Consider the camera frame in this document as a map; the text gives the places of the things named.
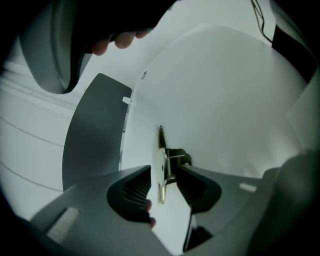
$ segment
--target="black cable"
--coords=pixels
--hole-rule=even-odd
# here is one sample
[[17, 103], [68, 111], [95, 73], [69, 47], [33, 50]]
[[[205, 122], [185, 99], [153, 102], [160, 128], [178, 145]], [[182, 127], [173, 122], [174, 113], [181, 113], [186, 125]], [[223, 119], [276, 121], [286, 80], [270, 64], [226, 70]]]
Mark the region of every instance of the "black cable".
[[[262, 10], [260, 8], [260, 5], [258, 3], [258, 0], [250, 0], [251, 1], [251, 4], [252, 4], [252, 7], [253, 7], [253, 11], [254, 11], [254, 15], [255, 15], [255, 18], [256, 18], [256, 21], [258, 23], [258, 26], [259, 26], [259, 30], [261, 32], [261, 34], [264, 36], [265, 39], [267, 39], [270, 43], [272, 43], [272, 40], [270, 40], [266, 34], [264, 33], [264, 28], [265, 28], [265, 17], [264, 17], [264, 14], [262, 13]], [[262, 19], [262, 24], [260, 26], [260, 22], [259, 22], [259, 18], [258, 18], [258, 15], [260, 16], [260, 18]]]

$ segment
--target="wire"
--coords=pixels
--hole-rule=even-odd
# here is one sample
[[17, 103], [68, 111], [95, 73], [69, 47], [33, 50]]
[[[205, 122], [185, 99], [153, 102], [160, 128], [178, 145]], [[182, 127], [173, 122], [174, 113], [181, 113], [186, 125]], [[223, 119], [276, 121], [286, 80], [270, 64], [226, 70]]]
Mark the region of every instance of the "wire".
[[[250, 0], [251, 4], [252, 4], [252, 7], [253, 7], [253, 11], [254, 11], [254, 15], [255, 15], [255, 18], [256, 18], [256, 21], [258, 23], [258, 26], [259, 26], [259, 30], [261, 32], [261, 34], [264, 36], [265, 39], [267, 39], [270, 43], [272, 43], [272, 40], [270, 40], [265, 32], [264, 32], [264, 29], [265, 29], [265, 17], [264, 17], [264, 14], [262, 13], [262, 10], [260, 8], [260, 5], [258, 3], [258, 0]], [[262, 19], [262, 24], [260, 26], [260, 21], [259, 21], [259, 18], [258, 18], [258, 15], [260, 16], [260, 18]]]

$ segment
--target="white wall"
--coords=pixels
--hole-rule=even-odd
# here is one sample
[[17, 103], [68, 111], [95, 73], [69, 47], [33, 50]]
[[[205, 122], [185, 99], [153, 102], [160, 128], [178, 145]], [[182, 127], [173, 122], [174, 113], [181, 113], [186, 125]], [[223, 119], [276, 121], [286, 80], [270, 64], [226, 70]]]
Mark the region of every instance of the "white wall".
[[[272, 38], [275, 20], [269, 1], [260, 0], [260, 5], [265, 33]], [[106, 54], [93, 56], [76, 89], [67, 95], [52, 95], [36, 84], [17, 42], [0, 77], [0, 183], [18, 215], [29, 219], [60, 195], [69, 123], [93, 78], [103, 73], [134, 88], [137, 76], [150, 61], [202, 23], [231, 27], [262, 39], [249, 0], [183, 0], [130, 48], [120, 50], [112, 43]]]

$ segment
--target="finger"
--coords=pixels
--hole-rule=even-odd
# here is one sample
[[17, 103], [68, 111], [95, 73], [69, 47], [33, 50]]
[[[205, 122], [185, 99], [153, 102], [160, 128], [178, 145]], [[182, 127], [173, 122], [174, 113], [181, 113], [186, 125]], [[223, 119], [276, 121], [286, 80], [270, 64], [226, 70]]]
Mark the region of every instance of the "finger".
[[141, 39], [141, 38], [144, 38], [146, 35], [148, 35], [150, 32], [151, 32], [150, 29], [137, 31], [135, 34], [135, 37]]
[[115, 37], [114, 43], [116, 47], [125, 49], [129, 47], [136, 36], [136, 32], [123, 32]]
[[152, 207], [152, 202], [148, 199], [146, 202], [145, 202], [145, 210], [147, 212], [149, 212], [151, 210], [151, 207]]
[[97, 55], [97, 56], [101, 56], [102, 54], [104, 54], [106, 52], [107, 48], [108, 48], [109, 41], [110, 41], [110, 38], [104, 39], [104, 40], [101, 40], [101, 41], [97, 42], [91, 48], [92, 53]]
[[151, 217], [150, 218], [150, 226], [151, 226], [151, 228], [153, 229], [156, 226], [156, 224], [157, 224], [156, 219]]

